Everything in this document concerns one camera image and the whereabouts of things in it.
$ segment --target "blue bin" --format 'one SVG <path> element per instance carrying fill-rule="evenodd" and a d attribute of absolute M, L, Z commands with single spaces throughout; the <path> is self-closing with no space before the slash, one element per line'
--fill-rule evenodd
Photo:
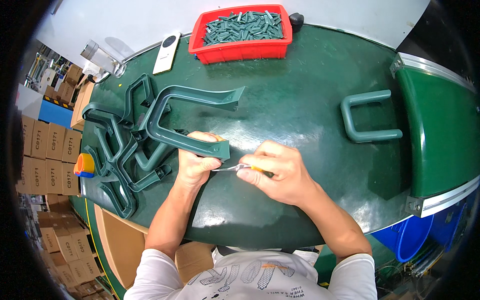
<path fill-rule="evenodd" d="M 466 203 L 458 204 L 459 205 L 452 205 L 436 213 L 433 217 L 430 236 L 445 247 L 445 252 L 449 252 L 452 247 L 458 223 L 460 222 L 463 210 L 467 206 Z"/>
<path fill-rule="evenodd" d="M 432 222 L 433 215 L 425 218 L 412 216 L 403 222 L 374 232 L 372 235 L 395 253 L 399 262 L 404 263 L 417 254 L 427 239 Z"/>

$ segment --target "fingers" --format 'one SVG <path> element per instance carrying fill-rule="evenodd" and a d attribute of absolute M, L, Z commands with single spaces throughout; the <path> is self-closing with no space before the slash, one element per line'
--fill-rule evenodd
<path fill-rule="evenodd" d="M 240 163 L 251 165 L 274 174 L 278 174 L 285 169 L 285 162 L 283 160 L 265 155 L 247 154 L 240 159 Z"/>
<path fill-rule="evenodd" d="M 205 142 L 217 142 L 218 139 L 216 138 L 216 135 L 213 133 L 208 133 L 208 132 L 200 132 L 200 131 L 194 131 L 191 132 L 187 135 L 188 137 L 205 141 Z"/>
<path fill-rule="evenodd" d="M 216 169 L 221 165 L 222 165 L 222 163 L 220 162 L 220 160 L 218 158 L 205 157 L 205 158 L 201 158 L 200 163 L 193 167 L 193 171 L 195 173 L 201 174 L 203 172 L 207 172 L 207 171 Z"/>
<path fill-rule="evenodd" d="M 237 176 L 238 178 L 255 185 L 266 194 L 271 194 L 272 191 L 275 191 L 276 182 L 268 178 L 262 172 L 243 168 L 237 172 Z"/>
<path fill-rule="evenodd" d="M 279 144 L 274 141 L 266 140 L 255 150 L 255 155 L 265 155 L 273 157 L 282 157 L 286 153 L 296 150 L 295 148 Z"/>

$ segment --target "right hand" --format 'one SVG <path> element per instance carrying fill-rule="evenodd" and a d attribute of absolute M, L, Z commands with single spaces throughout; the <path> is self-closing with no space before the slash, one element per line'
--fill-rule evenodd
<path fill-rule="evenodd" d="M 253 154 L 242 157 L 240 163 L 274 173 L 272 178 L 268 178 L 262 172 L 243 168 L 237 176 L 279 202 L 301 206 L 319 193 L 324 194 L 322 187 L 308 174 L 296 148 L 264 141 Z"/>

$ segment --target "green u-shaped plastic frame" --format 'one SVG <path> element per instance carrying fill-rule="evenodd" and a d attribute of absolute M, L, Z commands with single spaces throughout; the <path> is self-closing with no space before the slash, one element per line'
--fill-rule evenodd
<path fill-rule="evenodd" d="M 345 131 L 348 137 L 356 143 L 368 143 L 377 141 L 387 141 L 399 139 L 403 136 L 400 129 L 376 130 L 358 132 L 353 125 L 352 113 L 350 107 L 370 102 L 381 102 L 390 98 L 392 92 L 390 90 L 368 92 L 363 94 L 350 95 L 345 97 L 340 104 L 342 110 L 343 122 L 345 124 Z"/>

